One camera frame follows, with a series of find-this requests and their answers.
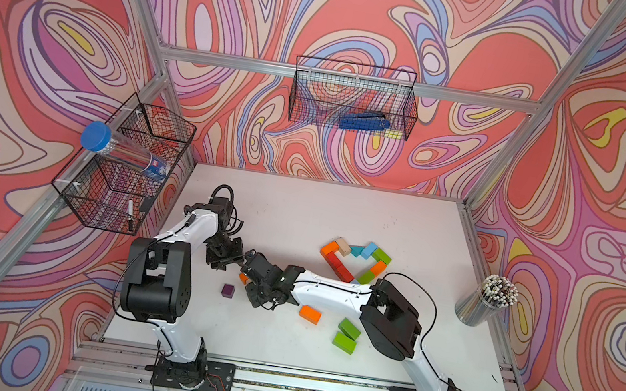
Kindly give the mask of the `cup of pencils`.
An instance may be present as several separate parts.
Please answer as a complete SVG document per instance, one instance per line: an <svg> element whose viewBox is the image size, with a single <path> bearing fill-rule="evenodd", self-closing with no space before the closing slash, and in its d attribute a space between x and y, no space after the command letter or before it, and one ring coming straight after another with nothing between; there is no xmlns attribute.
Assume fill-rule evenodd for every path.
<svg viewBox="0 0 626 391"><path fill-rule="evenodd" d="M464 325L476 327L518 301L514 283L501 275L489 275L479 287L455 306L455 314Z"/></svg>

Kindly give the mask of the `natural wood block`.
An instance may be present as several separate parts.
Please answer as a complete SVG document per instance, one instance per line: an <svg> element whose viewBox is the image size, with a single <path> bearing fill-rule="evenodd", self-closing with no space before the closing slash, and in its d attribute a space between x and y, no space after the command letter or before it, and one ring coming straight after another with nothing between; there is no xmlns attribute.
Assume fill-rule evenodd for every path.
<svg viewBox="0 0 626 391"><path fill-rule="evenodd" d="M337 249L340 252L341 256L350 256L352 254L352 247L350 246L348 241L345 240L345 238L337 238L336 245L338 246Z"/></svg>

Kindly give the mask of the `green block top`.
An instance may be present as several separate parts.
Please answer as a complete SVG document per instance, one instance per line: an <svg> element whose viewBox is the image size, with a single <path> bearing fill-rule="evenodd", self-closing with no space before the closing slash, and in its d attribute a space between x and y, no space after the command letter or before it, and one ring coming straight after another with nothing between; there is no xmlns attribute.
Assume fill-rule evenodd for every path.
<svg viewBox="0 0 626 391"><path fill-rule="evenodd" d="M372 252L372 256L376 259L377 262L384 263L385 265L390 265L392 258L389 257L382 248L377 248Z"/></svg>

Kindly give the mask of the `purple cube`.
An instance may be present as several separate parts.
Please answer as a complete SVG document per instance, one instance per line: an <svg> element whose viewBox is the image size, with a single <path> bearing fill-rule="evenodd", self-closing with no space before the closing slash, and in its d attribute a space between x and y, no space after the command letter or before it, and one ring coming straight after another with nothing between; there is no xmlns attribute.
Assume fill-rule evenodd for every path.
<svg viewBox="0 0 626 391"><path fill-rule="evenodd" d="M234 285L231 285L231 284L225 284L225 285L222 287L222 290L221 290L221 295L222 295L224 298L230 298L230 299L232 299L232 298L233 298L233 295L235 295L235 289L236 289L236 287L235 287Z"/></svg>

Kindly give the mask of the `green block row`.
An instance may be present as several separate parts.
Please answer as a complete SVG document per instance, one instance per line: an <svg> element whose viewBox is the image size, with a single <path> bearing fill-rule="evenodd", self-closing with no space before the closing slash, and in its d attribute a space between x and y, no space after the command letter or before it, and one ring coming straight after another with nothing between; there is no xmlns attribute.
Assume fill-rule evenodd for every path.
<svg viewBox="0 0 626 391"><path fill-rule="evenodd" d="M348 318L344 318L343 320L341 320L340 324L338 324L338 327L339 331L350 340L356 341L361 335L358 327Z"/></svg>
<svg viewBox="0 0 626 391"><path fill-rule="evenodd" d="M364 271L361 275L356 278L356 281L360 283L360 285L368 285L373 283L376 275L371 270Z"/></svg>
<svg viewBox="0 0 626 391"><path fill-rule="evenodd" d="M355 352L357 347L357 342L353 339L349 338L348 335L345 335L341 332L337 332L331 342L335 347L340 349L342 352L347 353L348 355L352 355Z"/></svg>

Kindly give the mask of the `clear bottle blue cap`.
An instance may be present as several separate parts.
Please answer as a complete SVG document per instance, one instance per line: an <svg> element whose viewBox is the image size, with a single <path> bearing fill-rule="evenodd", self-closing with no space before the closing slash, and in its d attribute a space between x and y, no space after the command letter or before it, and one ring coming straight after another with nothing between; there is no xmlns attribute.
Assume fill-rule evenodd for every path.
<svg viewBox="0 0 626 391"><path fill-rule="evenodd" d="M92 122L87 126L80 136L80 144L101 158L118 162L157 182L164 182L169 173L169 166L163 158L105 123Z"/></svg>

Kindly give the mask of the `yellow item in basket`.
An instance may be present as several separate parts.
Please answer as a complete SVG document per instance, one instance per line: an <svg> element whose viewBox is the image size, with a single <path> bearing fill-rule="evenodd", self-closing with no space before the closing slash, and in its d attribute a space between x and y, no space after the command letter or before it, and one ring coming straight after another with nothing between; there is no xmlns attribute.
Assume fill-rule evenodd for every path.
<svg viewBox="0 0 626 391"><path fill-rule="evenodd" d="M399 131L393 131L393 130L387 130L384 132L384 137L386 139L390 139L390 140L404 140L405 139L405 135L403 134L403 132L399 132Z"/></svg>

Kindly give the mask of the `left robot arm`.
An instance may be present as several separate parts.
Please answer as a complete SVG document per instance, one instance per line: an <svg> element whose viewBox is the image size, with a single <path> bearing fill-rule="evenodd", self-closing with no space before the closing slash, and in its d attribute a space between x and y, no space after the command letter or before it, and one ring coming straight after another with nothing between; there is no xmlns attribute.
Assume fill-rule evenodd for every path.
<svg viewBox="0 0 626 391"><path fill-rule="evenodd" d="M242 262L243 221L237 215L234 190L219 185L206 203L186 206L183 219L155 238L137 238L113 295L116 316L151 327L157 338L152 379L182 389L213 390L204 339L185 314L193 285L192 255L205 250L207 266L224 270Z"/></svg>

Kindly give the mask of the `marker in left basket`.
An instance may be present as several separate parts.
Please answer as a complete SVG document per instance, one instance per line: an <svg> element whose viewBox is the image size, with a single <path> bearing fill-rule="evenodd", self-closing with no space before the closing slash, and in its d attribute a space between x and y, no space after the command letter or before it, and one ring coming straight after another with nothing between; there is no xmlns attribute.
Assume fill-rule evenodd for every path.
<svg viewBox="0 0 626 391"><path fill-rule="evenodd" d="M132 199L128 200L128 204L127 204L127 209L128 209L128 218L127 218L127 223L128 223L128 232L132 233L134 231L134 201Z"/></svg>

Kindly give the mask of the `teal triangle block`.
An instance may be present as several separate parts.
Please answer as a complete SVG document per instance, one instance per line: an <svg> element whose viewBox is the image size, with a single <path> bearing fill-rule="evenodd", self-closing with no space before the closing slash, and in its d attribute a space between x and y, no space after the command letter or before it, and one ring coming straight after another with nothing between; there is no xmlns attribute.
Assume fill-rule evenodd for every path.
<svg viewBox="0 0 626 391"><path fill-rule="evenodd" d="M357 246L357 247L356 246L351 246L351 251L350 252L351 252L352 256L361 257L362 253L363 253L363 250L364 250L364 248L361 247L361 246Z"/></svg>

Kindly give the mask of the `red block small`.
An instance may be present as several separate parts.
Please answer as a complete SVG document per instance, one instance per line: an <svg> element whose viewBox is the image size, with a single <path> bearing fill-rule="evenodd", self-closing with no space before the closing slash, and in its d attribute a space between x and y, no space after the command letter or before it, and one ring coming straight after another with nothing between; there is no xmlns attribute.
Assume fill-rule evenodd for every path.
<svg viewBox="0 0 626 391"><path fill-rule="evenodd" d="M333 252L327 253L326 255L324 255L324 257L327 260L327 264L329 264L329 266L332 267L334 271L342 268L343 263L338 257L336 257L336 255Z"/></svg>

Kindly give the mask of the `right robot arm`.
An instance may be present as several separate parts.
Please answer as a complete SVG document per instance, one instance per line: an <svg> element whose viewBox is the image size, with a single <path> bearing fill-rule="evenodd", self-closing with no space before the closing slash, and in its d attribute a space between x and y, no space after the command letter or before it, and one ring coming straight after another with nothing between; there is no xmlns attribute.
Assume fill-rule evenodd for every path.
<svg viewBox="0 0 626 391"><path fill-rule="evenodd" d="M284 269L257 251L245 253L241 273L252 306L273 311L283 304L336 313L367 336L380 355L399 362L413 386L391 391L462 391L434 364L423 344L428 335L415 306L386 279L358 285L321 277L300 266Z"/></svg>

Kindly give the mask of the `light blue long block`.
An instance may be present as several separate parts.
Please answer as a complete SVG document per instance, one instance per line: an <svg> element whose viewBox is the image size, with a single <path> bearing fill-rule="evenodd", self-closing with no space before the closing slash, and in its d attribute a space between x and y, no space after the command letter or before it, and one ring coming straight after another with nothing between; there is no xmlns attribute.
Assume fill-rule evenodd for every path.
<svg viewBox="0 0 626 391"><path fill-rule="evenodd" d="M375 253L375 251L377 251L378 247L376 245L376 243L374 242L370 242L370 244L366 245L360 253L360 257L362 257L362 259L369 259L373 257L373 254Z"/></svg>

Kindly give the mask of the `red block front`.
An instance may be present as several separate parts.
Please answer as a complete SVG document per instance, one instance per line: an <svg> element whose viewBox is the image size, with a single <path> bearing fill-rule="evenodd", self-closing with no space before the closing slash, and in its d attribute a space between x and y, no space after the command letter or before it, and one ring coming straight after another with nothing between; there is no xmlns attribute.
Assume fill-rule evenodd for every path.
<svg viewBox="0 0 626 391"><path fill-rule="evenodd" d="M351 283L352 281L354 281L354 276L353 274L346 268L346 266L339 266L337 269L335 269L337 277L339 278L339 280L341 280L342 282L345 283Z"/></svg>

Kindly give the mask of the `blue tool in basket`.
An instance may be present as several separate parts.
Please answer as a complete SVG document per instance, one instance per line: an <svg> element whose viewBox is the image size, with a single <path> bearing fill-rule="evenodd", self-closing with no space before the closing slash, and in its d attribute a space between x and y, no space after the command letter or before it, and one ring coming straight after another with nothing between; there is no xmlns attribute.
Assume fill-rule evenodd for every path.
<svg viewBox="0 0 626 391"><path fill-rule="evenodd" d="M390 127L391 122L381 112L363 112L343 115L338 120L339 129L381 132Z"/></svg>

